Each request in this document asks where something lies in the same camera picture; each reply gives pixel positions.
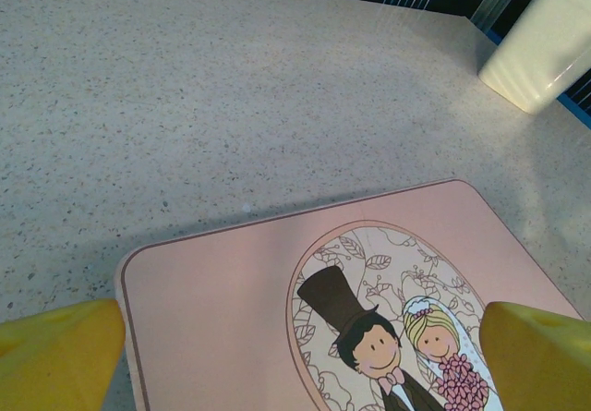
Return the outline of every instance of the white countertop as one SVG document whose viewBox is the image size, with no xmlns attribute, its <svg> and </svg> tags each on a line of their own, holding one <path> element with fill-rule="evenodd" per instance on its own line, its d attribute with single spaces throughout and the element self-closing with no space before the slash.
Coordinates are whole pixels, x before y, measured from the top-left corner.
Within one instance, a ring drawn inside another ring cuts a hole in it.
<svg viewBox="0 0 591 411">
<path fill-rule="evenodd" d="M 453 176 L 591 319 L 591 131 L 481 83 L 492 44 L 465 18 L 353 0 L 0 10 L 2 320 L 113 296 L 140 245 Z M 133 409 L 126 373 L 105 410 Z"/>
</svg>

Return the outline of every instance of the pink bow tie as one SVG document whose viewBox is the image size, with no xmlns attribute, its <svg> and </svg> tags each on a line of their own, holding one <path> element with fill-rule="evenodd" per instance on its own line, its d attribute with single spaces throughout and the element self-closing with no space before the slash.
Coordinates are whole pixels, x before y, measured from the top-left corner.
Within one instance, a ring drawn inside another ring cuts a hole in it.
<svg viewBox="0 0 591 411">
<path fill-rule="evenodd" d="M 392 386 L 402 385 L 404 383 L 403 371 L 400 369 L 400 367 L 396 367 L 392 370 L 392 372 L 389 372 L 384 377 L 380 377 L 378 379 L 378 383 L 380 384 L 382 390 L 384 390 L 386 393 L 390 393 Z"/>
</svg>

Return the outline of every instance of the groom's black hair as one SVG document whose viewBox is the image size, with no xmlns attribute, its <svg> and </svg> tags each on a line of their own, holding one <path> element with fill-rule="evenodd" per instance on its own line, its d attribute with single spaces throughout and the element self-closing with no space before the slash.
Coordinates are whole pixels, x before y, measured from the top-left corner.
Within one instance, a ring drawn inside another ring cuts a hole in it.
<svg viewBox="0 0 591 411">
<path fill-rule="evenodd" d="M 398 342 L 400 348 L 403 347 L 400 344 L 400 339 L 398 338 L 398 334 L 396 334 L 393 325 L 377 312 L 370 312 L 357 319 L 349 332 L 345 336 L 341 336 L 341 339 L 336 344 L 336 348 L 339 351 L 339 357 L 349 368 L 355 369 L 357 367 L 358 362 L 353 356 L 353 351 L 363 340 L 363 335 L 376 325 L 381 326 L 386 330 L 386 332 Z"/>
</svg>

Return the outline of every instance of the pink coaster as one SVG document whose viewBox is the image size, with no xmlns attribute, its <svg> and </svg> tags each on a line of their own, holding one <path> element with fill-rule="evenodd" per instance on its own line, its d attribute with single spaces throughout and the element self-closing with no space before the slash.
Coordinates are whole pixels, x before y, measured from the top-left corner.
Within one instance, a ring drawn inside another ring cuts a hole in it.
<svg viewBox="0 0 591 411">
<path fill-rule="evenodd" d="M 457 180 L 150 245 L 115 285 L 150 411 L 501 409 L 484 306 L 579 317 Z"/>
</svg>

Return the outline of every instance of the blonde hair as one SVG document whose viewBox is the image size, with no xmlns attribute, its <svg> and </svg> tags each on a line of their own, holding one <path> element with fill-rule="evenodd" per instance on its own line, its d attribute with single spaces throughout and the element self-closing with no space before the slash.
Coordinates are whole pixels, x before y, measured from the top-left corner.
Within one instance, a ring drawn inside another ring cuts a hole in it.
<svg viewBox="0 0 591 411">
<path fill-rule="evenodd" d="M 458 348 L 460 347 L 460 336 L 453 326 L 453 321 L 443 310 L 437 305 L 429 305 L 430 312 L 417 316 L 406 312 L 404 314 L 404 332 L 411 345 L 417 349 L 418 341 L 423 335 L 427 327 L 442 326 L 453 336 Z"/>
</svg>

